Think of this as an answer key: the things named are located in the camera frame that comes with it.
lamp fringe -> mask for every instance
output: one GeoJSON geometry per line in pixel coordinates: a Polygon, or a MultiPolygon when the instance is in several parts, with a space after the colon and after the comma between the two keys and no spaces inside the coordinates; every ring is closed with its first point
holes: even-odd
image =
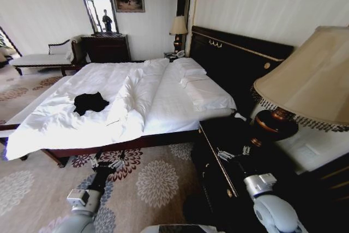
{"type": "MultiPolygon", "coordinates": [[[[275,110],[278,106],[274,105],[267,99],[264,99],[261,97],[253,88],[253,86],[250,89],[252,97],[254,100],[259,103],[263,108],[267,110],[275,110]]],[[[293,113],[290,113],[288,116],[289,120],[295,121],[297,124],[309,127],[311,129],[317,129],[317,130],[323,130],[325,132],[333,131],[333,132],[347,132],[349,131],[349,125],[338,125],[338,124],[331,124],[321,121],[312,120],[307,117],[303,117],[300,115],[295,115],[293,113]]]]}

lamp base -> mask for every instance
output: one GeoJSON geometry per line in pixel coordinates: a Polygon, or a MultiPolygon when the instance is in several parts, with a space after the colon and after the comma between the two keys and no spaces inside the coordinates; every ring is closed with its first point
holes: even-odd
{"type": "Polygon", "coordinates": [[[182,47],[182,38],[180,37],[180,35],[176,35],[174,38],[174,53],[178,53],[182,47]]]}
{"type": "Polygon", "coordinates": [[[262,110],[256,117],[252,128],[252,144],[260,147],[263,142],[272,142],[293,136],[298,124],[292,120],[293,113],[280,107],[273,111],[262,110]]]}

lamp shade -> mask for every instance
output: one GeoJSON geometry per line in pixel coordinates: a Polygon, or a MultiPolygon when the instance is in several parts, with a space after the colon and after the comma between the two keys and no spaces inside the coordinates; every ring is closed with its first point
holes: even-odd
{"type": "Polygon", "coordinates": [[[343,131],[336,129],[349,125],[349,28],[318,27],[254,88],[304,126],[343,131]]]}
{"type": "Polygon", "coordinates": [[[171,35],[176,34],[187,34],[188,30],[186,30],[185,19],[184,16],[176,16],[173,19],[172,28],[170,30],[171,35]]]}

floral patterned carpet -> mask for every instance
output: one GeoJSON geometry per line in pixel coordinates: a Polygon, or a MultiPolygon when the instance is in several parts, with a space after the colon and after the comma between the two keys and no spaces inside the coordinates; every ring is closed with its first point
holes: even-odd
{"type": "MultiPolygon", "coordinates": [[[[94,222],[97,232],[138,233],[150,225],[185,223],[183,203],[199,190],[191,149],[177,144],[127,150],[125,167],[106,184],[94,222]]],[[[119,155],[106,152],[101,160],[119,155]]],[[[70,190],[91,183],[92,157],[72,157],[63,169],[41,152],[24,162],[0,160],[1,232],[52,232],[70,213],[65,199],[70,190]]]]}
{"type": "Polygon", "coordinates": [[[0,68],[0,125],[5,124],[62,77],[59,69],[0,68]]]}

mirror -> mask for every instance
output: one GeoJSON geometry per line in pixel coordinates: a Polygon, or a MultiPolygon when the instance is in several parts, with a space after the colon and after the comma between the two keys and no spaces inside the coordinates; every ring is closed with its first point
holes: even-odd
{"type": "Polygon", "coordinates": [[[111,0],[83,0],[95,34],[118,33],[111,0]]]}

